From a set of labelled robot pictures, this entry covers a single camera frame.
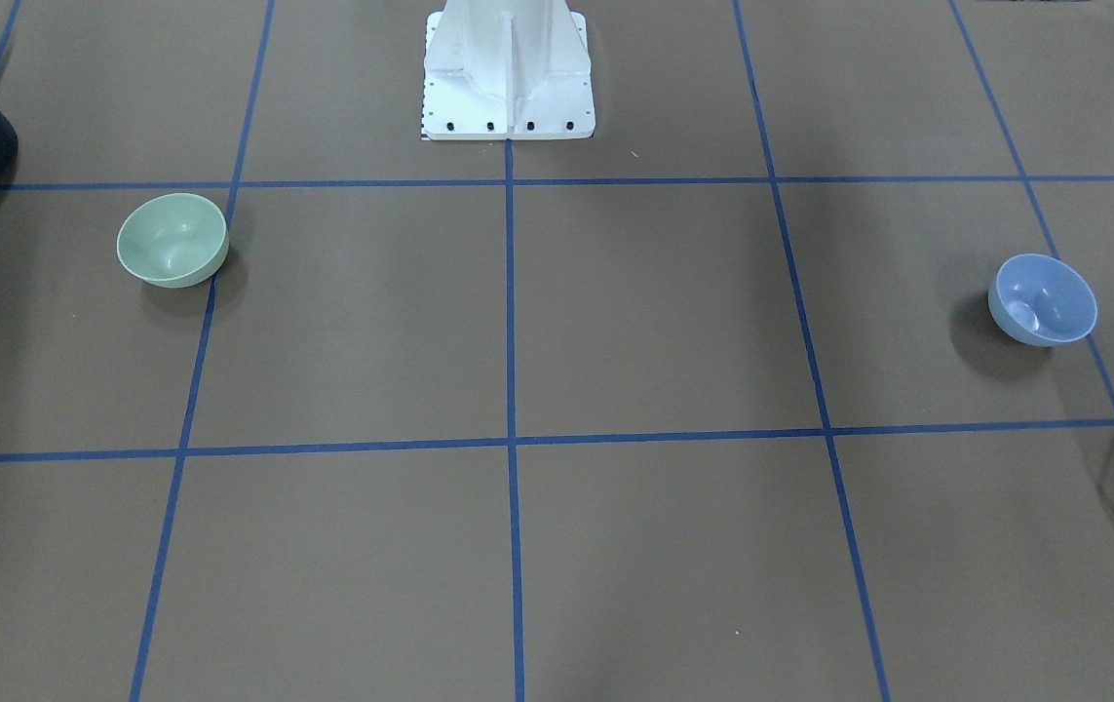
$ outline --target grid line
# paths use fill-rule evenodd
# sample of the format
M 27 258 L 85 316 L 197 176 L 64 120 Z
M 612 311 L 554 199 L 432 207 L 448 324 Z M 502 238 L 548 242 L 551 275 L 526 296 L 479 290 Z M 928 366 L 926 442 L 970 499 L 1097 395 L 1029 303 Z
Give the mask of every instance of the grid line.
M 862 183 L 1114 183 L 1105 175 L 814 175 L 514 178 L 514 187 L 580 185 L 837 185 Z M 316 187 L 502 187 L 502 178 L 211 179 L 211 182 L 0 183 L 0 192 L 226 191 Z
M 98 459 L 146 459 L 175 457 L 280 457 L 299 454 L 382 454 L 392 450 L 502 449 L 517 446 L 569 446 L 588 443 L 670 443 L 682 441 L 742 441 L 812 439 L 832 436 L 895 433 L 979 433 L 1003 431 L 1051 431 L 1068 428 L 1114 427 L 1114 417 L 1087 419 L 1034 419 L 1016 422 L 967 422 L 934 425 L 866 425 L 762 430 L 678 431 L 632 433 L 570 433 L 471 437 L 471 439 L 358 440 L 356 442 L 272 443 L 241 446 L 195 446 L 195 448 L 124 448 L 101 450 L 49 450 L 49 452 L 0 454 L 0 464 L 98 461 Z
M 514 259 L 512 142 L 504 143 L 504 280 L 506 280 L 506 423 L 509 452 L 509 560 L 512 565 L 514 702 L 526 702 L 526 627 L 521 598 L 521 498 L 518 488 L 517 296 Z
M 19 8 L 23 0 L 13 0 L 10 12 L 7 14 L 7 23 L 3 23 L 3 33 L 0 36 L 0 67 L 3 65 L 3 57 L 10 46 L 11 31 L 14 30 L 14 20 L 19 17 Z
M 253 108 L 257 103 L 257 92 L 262 84 L 262 69 L 266 66 L 267 40 L 271 37 L 271 21 L 275 18 L 275 0 L 267 0 L 266 13 L 262 17 L 262 31 L 258 37 L 257 58 L 253 64 L 253 82 L 250 85 L 248 99 L 245 101 L 245 118 L 242 120 L 240 147 L 236 150 L 236 167 L 232 172 L 231 191 L 227 195 L 227 207 L 223 218 L 227 226 L 232 224 L 232 216 L 236 213 L 236 196 L 240 193 L 241 174 L 245 169 L 245 153 L 248 152 L 250 128 L 253 127 Z M 137 645 L 136 666 L 133 672 L 133 688 L 128 702 L 139 702 L 141 689 L 145 684 L 145 669 L 150 652 L 152 636 L 154 636 L 154 622 L 159 607 L 159 596 L 163 591 L 163 577 L 166 572 L 166 557 L 170 546 L 170 533 L 175 528 L 176 508 L 179 503 L 179 486 L 183 484 L 183 467 L 187 458 L 188 441 L 192 436 L 192 422 L 197 410 L 197 394 L 201 388 L 201 373 L 205 368 L 206 350 L 209 345 L 209 329 L 214 323 L 214 299 L 218 285 L 218 274 L 209 279 L 209 292 L 206 293 L 206 312 L 202 316 L 201 337 L 197 341 L 197 354 L 192 365 L 192 379 L 188 382 L 188 402 L 183 417 L 183 427 L 179 430 L 179 450 L 175 458 L 175 467 L 170 471 L 170 489 L 167 494 L 166 510 L 163 517 L 163 533 L 159 537 L 159 547 L 154 560 L 154 577 L 150 582 L 150 595 L 145 607 L 145 621 L 141 626 L 141 641 Z
M 770 191 L 772 196 L 774 196 L 774 208 L 778 212 L 778 228 L 781 234 L 781 240 L 783 241 L 783 247 L 786 250 L 786 266 L 790 271 L 791 284 L 794 292 L 794 310 L 797 310 L 799 315 L 800 329 L 803 332 L 803 348 L 807 351 L 807 362 L 809 363 L 809 370 L 812 374 L 812 387 L 814 387 L 815 403 L 818 403 L 818 409 L 821 413 L 821 430 L 824 435 L 824 448 L 825 452 L 829 454 L 830 468 L 833 475 L 833 488 L 838 493 L 838 510 L 842 515 L 842 528 L 846 530 L 847 539 L 847 550 L 851 556 L 851 569 L 854 573 L 856 578 L 856 589 L 860 594 L 860 610 L 863 614 L 864 621 L 864 634 L 869 637 L 869 649 L 872 653 L 873 670 L 877 672 L 877 688 L 878 693 L 881 694 L 882 702 L 890 702 L 890 681 L 888 681 L 886 675 L 886 663 L 882 660 L 881 644 L 877 638 L 877 622 L 873 618 L 872 613 L 872 599 L 869 598 L 869 583 L 864 577 L 863 564 L 860 559 L 860 543 L 856 538 L 856 527 L 854 520 L 851 516 L 851 504 L 849 498 L 847 498 L 846 484 L 842 480 L 842 466 L 838 461 L 838 445 L 834 440 L 833 433 L 830 431 L 830 413 L 829 408 L 825 406 L 824 401 L 824 388 L 821 383 L 821 369 L 815 359 L 815 347 L 812 343 L 812 332 L 809 325 L 809 320 L 807 320 L 807 309 L 803 305 L 803 289 L 800 283 L 799 267 L 794 263 L 794 252 L 791 245 L 790 238 L 790 227 L 786 223 L 786 208 L 783 205 L 783 195 L 781 194 L 781 186 L 778 183 L 778 169 L 775 169 L 774 164 L 774 153 L 769 142 L 769 126 L 765 121 L 765 110 L 763 110 L 763 105 L 760 99 L 760 91 L 756 86 L 756 71 L 755 66 L 752 65 L 752 48 L 747 43 L 747 30 L 744 26 L 743 20 L 743 8 L 739 3 L 739 0 L 734 1 L 734 17 L 735 23 L 739 28 L 739 42 L 741 48 L 743 48 L 743 62 L 746 67 L 747 74 L 747 86 L 752 90 L 752 106 L 755 107 L 756 111 L 756 125 L 760 129 L 760 145 L 765 155 L 765 165 L 769 169 L 769 177 L 771 179 Z

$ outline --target white device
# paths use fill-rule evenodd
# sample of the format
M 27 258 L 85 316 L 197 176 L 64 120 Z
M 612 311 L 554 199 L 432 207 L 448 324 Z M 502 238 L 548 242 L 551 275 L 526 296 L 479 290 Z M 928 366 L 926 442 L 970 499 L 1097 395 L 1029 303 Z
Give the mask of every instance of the white device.
M 422 137 L 596 131 L 587 19 L 565 0 L 448 0 L 427 20 Z

